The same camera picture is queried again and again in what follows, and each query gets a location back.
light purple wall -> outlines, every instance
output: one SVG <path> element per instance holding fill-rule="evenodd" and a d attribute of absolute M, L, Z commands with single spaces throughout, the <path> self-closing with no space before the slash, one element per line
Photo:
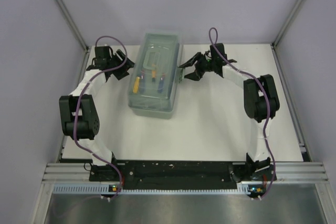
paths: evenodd
<path fill-rule="evenodd" d="M 64 0 L 88 44 L 103 34 L 139 44 L 147 28 L 176 29 L 186 44 L 272 42 L 296 0 Z"/>
<path fill-rule="evenodd" d="M 29 223 L 83 51 L 54 0 L 0 0 L 0 223 Z"/>
<path fill-rule="evenodd" d="M 313 157 L 336 193 L 336 0 L 307 0 L 278 53 Z"/>

white tabletop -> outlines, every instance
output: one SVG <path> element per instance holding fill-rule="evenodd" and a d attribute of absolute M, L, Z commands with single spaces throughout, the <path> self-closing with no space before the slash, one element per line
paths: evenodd
<path fill-rule="evenodd" d="M 134 61 L 139 46 L 126 48 Z M 182 63 L 196 52 L 207 50 L 209 45 L 184 45 Z M 257 77 L 274 77 L 280 110 L 271 125 L 270 148 L 276 161 L 302 161 L 270 45 L 225 45 L 225 51 L 229 59 L 237 60 Z M 94 56 L 92 50 L 88 64 Z M 199 82 L 185 79 L 177 87 L 173 117 L 165 120 L 132 112 L 127 97 L 129 79 L 118 81 L 111 76 L 94 99 L 100 120 L 99 135 L 117 159 L 245 160 L 250 120 L 244 111 L 242 89 L 214 73 L 206 73 Z M 62 157 L 79 159 L 90 155 L 68 137 Z"/>

transparent plastic box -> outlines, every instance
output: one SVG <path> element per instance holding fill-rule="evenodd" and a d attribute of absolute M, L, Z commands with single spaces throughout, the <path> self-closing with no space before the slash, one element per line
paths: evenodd
<path fill-rule="evenodd" d="M 128 89 L 129 107 L 135 114 L 164 119 L 172 117 L 181 54 L 178 34 L 145 35 Z"/>

black mounting plate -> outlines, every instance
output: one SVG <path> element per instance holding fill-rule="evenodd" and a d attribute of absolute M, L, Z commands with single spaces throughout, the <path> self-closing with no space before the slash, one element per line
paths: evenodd
<path fill-rule="evenodd" d="M 245 163 L 212 161 L 139 161 L 118 160 L 123 176 L 124 189 L 157 190 L 215 190 L 236 189 L 230 172 L 244 169 Z M 118 182 L 119 178 L 110 166 L 92 166 L 89 180 Z M 267 180 L 271 173 L 265 170 Z"/>

metal floor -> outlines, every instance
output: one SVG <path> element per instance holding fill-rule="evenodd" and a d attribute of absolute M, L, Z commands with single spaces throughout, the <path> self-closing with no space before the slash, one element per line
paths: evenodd
<path fill-rule="evenodd" d="M 315 185 L 274 185 L 263 201 L 245 195 L 121 195 L 108 203 L 88 195 L 53 195 L 45 223 L 94 224 L 324 224 Z"/>

